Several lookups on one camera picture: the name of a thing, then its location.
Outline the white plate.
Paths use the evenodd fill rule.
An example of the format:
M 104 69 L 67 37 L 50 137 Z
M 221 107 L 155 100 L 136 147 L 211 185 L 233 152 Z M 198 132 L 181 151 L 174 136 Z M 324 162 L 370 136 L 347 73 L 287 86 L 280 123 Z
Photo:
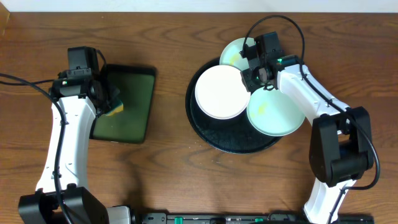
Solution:
M 241 71 L 230 65 L 205 70 L 195 85 L 199 108 L 214 119 L 231 119 L 241 114 L 250 100 Z

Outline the green yellow sponge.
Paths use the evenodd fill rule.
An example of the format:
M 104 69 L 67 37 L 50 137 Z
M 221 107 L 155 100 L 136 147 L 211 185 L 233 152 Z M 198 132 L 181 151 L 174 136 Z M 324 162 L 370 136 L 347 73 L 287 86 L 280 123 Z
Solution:
M 116 98 L 110 104 L 110 110 L 105 115 L 112 116 L 112 115 L 122 112 L 123 110 L 124 110 L 124 105 L 123 105 L 122 101 L 119 98 Z

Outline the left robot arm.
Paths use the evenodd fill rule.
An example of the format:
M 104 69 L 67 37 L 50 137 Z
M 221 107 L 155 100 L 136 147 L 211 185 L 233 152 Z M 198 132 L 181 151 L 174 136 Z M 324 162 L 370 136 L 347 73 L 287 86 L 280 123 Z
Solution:
M 117 91 L 104 71 L 77 68 L 59 74 L 45 96 L 52 102 L 52 133 L 35 193 L 22 196 L 24 223 L 109 223 L 109 210 L 88 190 L 88 143 L 95 119 Z

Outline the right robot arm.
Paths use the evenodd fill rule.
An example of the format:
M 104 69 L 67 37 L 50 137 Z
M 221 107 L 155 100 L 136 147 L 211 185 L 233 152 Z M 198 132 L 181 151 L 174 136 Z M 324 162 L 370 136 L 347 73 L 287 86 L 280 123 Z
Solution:
M 241 55 L 249 63 L 242 72 L 247 90 L 274 87 L 290 98 L 312 125 L 309 162 L 315 183 L 303 212 L 310 223 L 337 221 L 347 191 L 367 190 L 377 182 L 355 184 L 370 168 L 380 168 L 369 113 L 336 99 L 316 81 L 301 58 L 284 55 L 280 47 L 243 45 Z

